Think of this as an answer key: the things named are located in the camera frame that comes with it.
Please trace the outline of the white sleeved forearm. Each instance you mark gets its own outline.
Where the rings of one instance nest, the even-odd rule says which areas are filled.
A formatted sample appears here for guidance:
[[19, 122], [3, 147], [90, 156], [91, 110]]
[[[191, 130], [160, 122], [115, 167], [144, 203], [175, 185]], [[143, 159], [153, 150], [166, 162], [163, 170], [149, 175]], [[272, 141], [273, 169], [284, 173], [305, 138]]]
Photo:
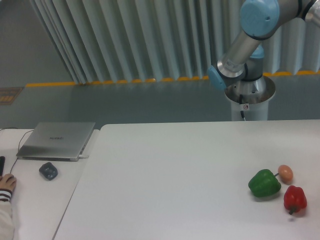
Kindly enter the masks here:
[[11, 206], [12, 192], [7, 189], [0, 190], [0, 239], [12, 240], [14, 237], [14, 223]]

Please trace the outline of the person's hand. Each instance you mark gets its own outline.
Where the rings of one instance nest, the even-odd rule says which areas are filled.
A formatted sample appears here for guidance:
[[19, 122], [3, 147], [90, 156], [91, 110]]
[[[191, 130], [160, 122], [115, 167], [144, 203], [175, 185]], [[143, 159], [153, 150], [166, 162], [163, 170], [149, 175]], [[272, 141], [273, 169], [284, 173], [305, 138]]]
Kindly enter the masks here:
[[17, 185], [17, 178], [13, 174], [5, 174], [0, 177], [0, 190], [13, 193]]

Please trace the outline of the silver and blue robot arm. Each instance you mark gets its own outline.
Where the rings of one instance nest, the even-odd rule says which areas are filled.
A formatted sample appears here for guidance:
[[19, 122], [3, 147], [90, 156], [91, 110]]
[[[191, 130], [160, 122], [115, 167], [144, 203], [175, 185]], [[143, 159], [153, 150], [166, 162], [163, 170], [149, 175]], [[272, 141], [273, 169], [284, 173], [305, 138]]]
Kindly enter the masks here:
[[300, 18], [320, 24], [318, 0], [246, 0], [240, 9], [241, 31], [229, 50], [207, 70], [217, 89], [225, 90], [237, 81], [253, 82], [262, 77], [264, 58], [260, 43], [283, 24]]

